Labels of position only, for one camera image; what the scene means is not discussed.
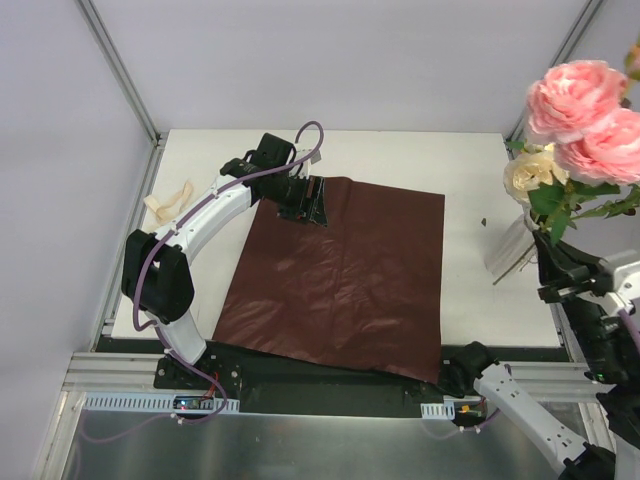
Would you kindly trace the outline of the cream ribbon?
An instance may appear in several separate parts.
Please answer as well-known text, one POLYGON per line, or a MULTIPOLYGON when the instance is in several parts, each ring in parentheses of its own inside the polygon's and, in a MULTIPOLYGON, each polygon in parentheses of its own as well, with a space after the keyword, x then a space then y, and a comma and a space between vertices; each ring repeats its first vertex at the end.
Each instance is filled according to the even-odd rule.
POLYGON ((148 195, 143 199, 143 202, 156 223, 164 225, 186 210, 191 204, 193 191, 193 184, 187 180, 178 191, 164 201, 158 200, 154 195, 148 195))

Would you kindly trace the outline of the pink rose stem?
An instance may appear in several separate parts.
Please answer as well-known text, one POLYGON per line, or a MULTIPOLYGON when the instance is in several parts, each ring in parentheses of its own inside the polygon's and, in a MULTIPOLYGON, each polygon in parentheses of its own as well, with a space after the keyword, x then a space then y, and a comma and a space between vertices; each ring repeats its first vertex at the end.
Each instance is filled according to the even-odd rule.
POLYGON ((620 215, 634 216, 639 212, 639 186, 633 184, 628 194, 621 200, 607 200, 601 206, 586 210, 584 213, 572 216, 572 220, 585 218, 614 218, 620 215))

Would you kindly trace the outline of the red wrapping paper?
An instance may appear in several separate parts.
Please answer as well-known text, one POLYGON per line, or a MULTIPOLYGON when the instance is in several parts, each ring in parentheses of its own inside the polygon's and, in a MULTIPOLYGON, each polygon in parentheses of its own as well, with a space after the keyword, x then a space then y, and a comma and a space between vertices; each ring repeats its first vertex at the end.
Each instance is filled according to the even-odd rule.
POLYGON ((258 204, 215 341, 433 383, 445 198, 333 177, 326 226, 258 204))

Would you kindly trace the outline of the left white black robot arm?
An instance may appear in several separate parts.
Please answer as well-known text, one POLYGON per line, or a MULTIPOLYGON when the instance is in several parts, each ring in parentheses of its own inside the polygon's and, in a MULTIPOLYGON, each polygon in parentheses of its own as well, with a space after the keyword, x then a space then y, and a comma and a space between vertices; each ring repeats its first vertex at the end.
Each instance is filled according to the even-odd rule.
POLYGON ((133 303, 133 326, 156 329, 169 354, 180 360, 176 375, 188 388, 204 387, 211 365, 207 344, 190 311, 195 296, 190 266, 231 220, 261 200, 294 221, 326 225, 324 181, 309 174, 321 146, 305 148, 272 134, 243 157, 226 162, 195 205, 151 232, 126 240, 121 291, 133 303))

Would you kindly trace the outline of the white cream rose stem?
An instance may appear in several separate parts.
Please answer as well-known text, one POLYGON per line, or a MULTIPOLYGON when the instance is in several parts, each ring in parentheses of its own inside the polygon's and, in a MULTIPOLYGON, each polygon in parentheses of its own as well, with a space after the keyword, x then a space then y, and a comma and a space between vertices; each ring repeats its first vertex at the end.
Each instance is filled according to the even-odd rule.
POLYGON ((555 182, 565 185, 569 173, 555 161, 555 144, 527 145, 503 171, 506 193, 523 206, 530 204, 529 193, 541 186, 553 186, 555 182))

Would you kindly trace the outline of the artificial flower bouquet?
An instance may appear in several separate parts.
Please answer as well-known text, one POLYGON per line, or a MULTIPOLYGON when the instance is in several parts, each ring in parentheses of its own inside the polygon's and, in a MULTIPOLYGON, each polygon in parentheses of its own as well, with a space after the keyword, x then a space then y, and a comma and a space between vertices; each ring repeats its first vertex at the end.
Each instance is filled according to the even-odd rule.
POLYGON ((577 60, 549 69, 528 90, 527 145, 555 144, 556 163, 569 173, 565 185, 541 186, 525 206, 533 222, 559 242, 577 221, 571 217, 623 199, 639 186, 639 114, 628 95, 639 83, 639 46, 623 68, 577 60))

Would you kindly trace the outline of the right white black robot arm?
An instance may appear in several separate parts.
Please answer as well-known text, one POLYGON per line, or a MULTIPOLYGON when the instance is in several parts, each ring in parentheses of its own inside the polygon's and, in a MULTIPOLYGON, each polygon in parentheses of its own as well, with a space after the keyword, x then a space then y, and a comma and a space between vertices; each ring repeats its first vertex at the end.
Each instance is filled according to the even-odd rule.
POLYGON ((533 234, 538 295, 560 310, 584 358, 558 372, 549 365, 531 381, 515 377, 483 344, 455 353, 439 375, 449 397, 477 394, 494 405, 539 449, 560 479, 636 479, 639 476, 639 255, 605 258, 586 254, 547 233, 533 234), (613 447, 588 442, 539 403, 597 402, 613 447))

